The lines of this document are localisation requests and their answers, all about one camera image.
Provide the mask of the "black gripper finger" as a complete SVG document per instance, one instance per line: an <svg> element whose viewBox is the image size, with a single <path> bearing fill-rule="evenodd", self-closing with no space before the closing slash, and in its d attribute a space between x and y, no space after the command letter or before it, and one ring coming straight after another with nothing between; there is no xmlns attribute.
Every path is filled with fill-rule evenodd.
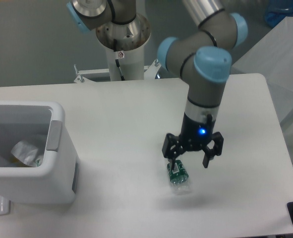
<svg viewBox="0 0 293 238"><path fill-rule="evenodd" d="M176 158L185 153L185 148L180 137L167 133L162 147L162 153L168 159L171 170L174 170Z"/></svg>
<svg viewBox="0 0 293 238"><path fill-rule="evenodd" d="M215 156L220 156L223 150L224 138L220 132L212 134L212 141L214 142L213 148L209 148L206 145L202 149L205 153L202 163L204 168L208 168L209 162L213 160Z"/></svg>

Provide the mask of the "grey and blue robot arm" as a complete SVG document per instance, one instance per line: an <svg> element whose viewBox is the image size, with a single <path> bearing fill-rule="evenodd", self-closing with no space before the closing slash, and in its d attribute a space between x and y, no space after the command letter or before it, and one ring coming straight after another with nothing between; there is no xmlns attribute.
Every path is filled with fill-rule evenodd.
<svg viewBox="0 0 293 238"><path fill-rule="evenodd" d="M198 31L180 40L164 39L157 60L168 72L188 84L189 90L178 136L167 134L162 153L175 168L185 152L203 151L203 166L222 153L224 139L214 132L219 105L229 78L229 50L247 37L245 19L227 13L219 0L185 0ZM144 77L144 46L150 38L148 20L136 10L134 0L71 0L67 9L83 32L95 31L108 57L112 81Z"/></svg>

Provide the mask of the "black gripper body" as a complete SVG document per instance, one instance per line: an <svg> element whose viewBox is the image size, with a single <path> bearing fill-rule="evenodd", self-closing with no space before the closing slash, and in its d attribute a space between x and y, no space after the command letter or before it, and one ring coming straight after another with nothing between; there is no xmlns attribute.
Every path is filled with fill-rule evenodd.
<svg viewBox="0 0 293 238"><path fill-rule="evenodd" d="M192 120L184 113L179 142L187 152L210 151L208 144L212 141L213 128L215 121L211 114L206 117L206 122L197 122Z"/></svg>

